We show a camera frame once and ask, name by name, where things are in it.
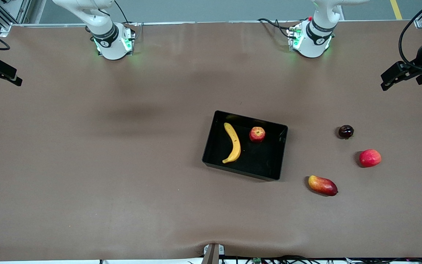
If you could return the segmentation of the red apple with stem dimple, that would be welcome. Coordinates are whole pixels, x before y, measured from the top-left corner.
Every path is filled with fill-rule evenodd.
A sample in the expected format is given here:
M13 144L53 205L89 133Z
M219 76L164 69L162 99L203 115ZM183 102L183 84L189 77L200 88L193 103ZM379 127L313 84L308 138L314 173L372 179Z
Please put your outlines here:
M266 132L263 127L253 127L249 132L248 136L251 142L253 143L261 143L265 139Z

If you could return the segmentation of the black plastic box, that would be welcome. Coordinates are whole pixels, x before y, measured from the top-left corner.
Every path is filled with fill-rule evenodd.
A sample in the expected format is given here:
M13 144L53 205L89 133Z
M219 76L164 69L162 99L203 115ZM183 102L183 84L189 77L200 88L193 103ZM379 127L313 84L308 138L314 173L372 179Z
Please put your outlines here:
M238 160L223 164L232 150L232 142L224 129L230 123L240 140ZM261 143L253 143L249 132L253 127L263 127L266 132ZM280 179L284 159L288 126L261 119L245 117L217 110L214 113L202 162L208 167L233 172L268 182Z

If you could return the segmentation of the yellow banana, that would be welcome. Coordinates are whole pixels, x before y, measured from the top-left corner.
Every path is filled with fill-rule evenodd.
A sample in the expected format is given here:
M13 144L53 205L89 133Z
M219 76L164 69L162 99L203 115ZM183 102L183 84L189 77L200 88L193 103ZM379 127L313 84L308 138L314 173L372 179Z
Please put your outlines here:
M225 122L224 123L224 129L227 132L231 142L232 142L232 150L230 152L230 154L228 155L228 157L224 160L222 160L223 164L227 164L230 162L234 162L236 160L239 159L240 155L241 155L241 143L239 140L239 137L237 135L237 132L235 131L235 129L233 128L233 126L228 123Z

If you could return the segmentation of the dark purple plum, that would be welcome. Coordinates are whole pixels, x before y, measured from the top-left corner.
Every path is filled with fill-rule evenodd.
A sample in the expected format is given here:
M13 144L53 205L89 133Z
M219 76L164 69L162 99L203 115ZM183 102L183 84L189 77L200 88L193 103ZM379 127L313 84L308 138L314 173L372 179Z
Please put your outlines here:
M338 136L342 139L348 140L353 137L354 128L350 125L342 125L338 128Z

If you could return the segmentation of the smooth red round fruit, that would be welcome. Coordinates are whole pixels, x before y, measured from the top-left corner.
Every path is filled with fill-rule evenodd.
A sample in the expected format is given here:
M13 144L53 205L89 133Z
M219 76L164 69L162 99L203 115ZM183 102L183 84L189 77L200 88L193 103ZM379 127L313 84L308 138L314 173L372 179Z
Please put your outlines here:
M366 149L359 154L359 162L365 167L374 167L382 161L380 153L375 149Z

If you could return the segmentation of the red yellow mango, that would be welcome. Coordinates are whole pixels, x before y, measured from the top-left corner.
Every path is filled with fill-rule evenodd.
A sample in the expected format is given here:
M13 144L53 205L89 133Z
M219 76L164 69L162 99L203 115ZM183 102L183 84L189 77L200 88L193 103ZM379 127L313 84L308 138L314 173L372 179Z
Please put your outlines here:
M308 185L312 191L327 197L333 197L338 194L338 187L330 179L311 175L308 177Z

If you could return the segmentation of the brown table cover sheet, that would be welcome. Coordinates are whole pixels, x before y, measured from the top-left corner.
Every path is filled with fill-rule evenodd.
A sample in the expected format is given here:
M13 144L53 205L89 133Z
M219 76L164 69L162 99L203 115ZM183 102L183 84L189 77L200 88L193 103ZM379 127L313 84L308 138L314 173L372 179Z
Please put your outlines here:
M213 242L422 257L422 86L380 87L404 26L340 22L306 59L260 23L146 25L119 61L83 28L13 28L0 59L23 83L0 80L0 261L185 259ZM202 162L217 110L288 126L279 180ZM366 149L380 164L360 164Z

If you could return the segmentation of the silver table edge rail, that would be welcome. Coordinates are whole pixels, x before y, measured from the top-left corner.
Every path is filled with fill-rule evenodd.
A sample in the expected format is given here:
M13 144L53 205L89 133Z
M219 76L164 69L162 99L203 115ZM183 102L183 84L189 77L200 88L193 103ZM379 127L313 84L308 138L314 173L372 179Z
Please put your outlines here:
M403 20L340 20L339 22L407 22L406 19ZM196 21L179 21L179 22L129 22L125 25L129 26L143 26L143 25L192 25L197 23L259 23L261 21L251 20L251 21L219 21L219 22L196 22ZM302 21L279 21L280 24L295 24ZM12 24L11 27L27 27L27 28L75 28L75 27L84 27L85 23L23 23L23 24Z

